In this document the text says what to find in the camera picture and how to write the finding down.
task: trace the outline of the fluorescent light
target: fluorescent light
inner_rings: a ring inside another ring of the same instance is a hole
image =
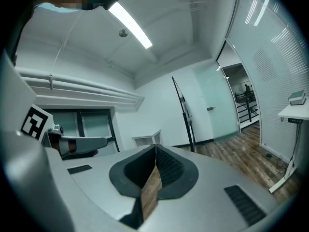
[[[249,24],[250,19],[251,19],[251,16],[253,15],[253,12],[254,12],[254,10],[255,10],[256,4],[257,4],[257,0],[254,0],[253,3],[252,3],[252,5],[251,5],[251,8],[250,8],[250,10],[249,10],[247,19],[246,19],[246,21],[245,21],[246,24]]]
[[[262,6],[262,8],[261,8],[261,12],[260,12],[259,16],[257,17],[255,23],[254,23],[255,26],[257,26],[257,25],[259,24],[259,22],[260,22],[260,20],[261,20],[261,18],[262,18],[262,16],[263,16],[263,14],[264,14],[264,12],[265,12],[265,9],[266,9],[266,7],[267,7],[267,5],[268,5],[268,2],[269,2],[269,0],[265,0],[265,1],[264,1],[264,4],[263,4],[263,6]]]
[[[141,44],[147,49],[153,44],[150,42],[146,34],[139,27],[136,21],[130,16],[130,14],[118,3],[116,2],[109,11],[121,21],[127,29],[134,34],[134,36],[141,42]]]

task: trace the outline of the window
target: window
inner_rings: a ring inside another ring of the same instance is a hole
[[[53,115],[55,125],[62,126],[65,136],[105,137],[107,146],[98,149],[98,154],[95,156],[119,152],[110,110],[47,109],[46,111]]]

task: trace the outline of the window blinds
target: window blinds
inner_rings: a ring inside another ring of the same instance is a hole
[[[227,40],[251,78],[260,106],[261,145],[289,160],[296,125],[278,113],[292,92],[309,95],[307,44],[278,0],[237,0]]]

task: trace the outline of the wooden floor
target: wooden floor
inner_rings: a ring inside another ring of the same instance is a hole
[[[266,157],[268,152],[259,146],[259,139],[260,126],[259,123],[255,123],[243,129],[241,134],[227,140],[197,145],[196,151],[198,154],[226,162],[234,169],[242,172],[251,180],[264,187],[265,190],[268,190],[282,178],[282,174],[278,172],[283,172],[284,168],[282,164],[284,166],[286,164],[282,160],[278,161],[278,167],[276,169],[277,157]],[[295,172],[280,189],[273,193],[275,199],[279,203],[282,203],[287,198],[296,194],[299,190],[300,182],[301,177]],[[142,190],[144,219],[147,219],[154,210],[157,204],[157,192],[161,188],[160,173],[155,167]]]

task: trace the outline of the black grille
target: black grille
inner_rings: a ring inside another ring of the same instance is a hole
[[[249,226],[257,223],[266,216],[239,186],[227,187],[224,190]]]
[[[89,169],[92,169],[92,167],[90,167],[89,165],[83,165],[83,166],[79,166],[75,168],[68,168],[68,171],[70,174],[76,174],[76,173],[80,173],[80,172],[83,172]]]
[[[163,150],[156,152],[156,165],[161,175],[162,187],[178,180],[183,174],[183,164]]]

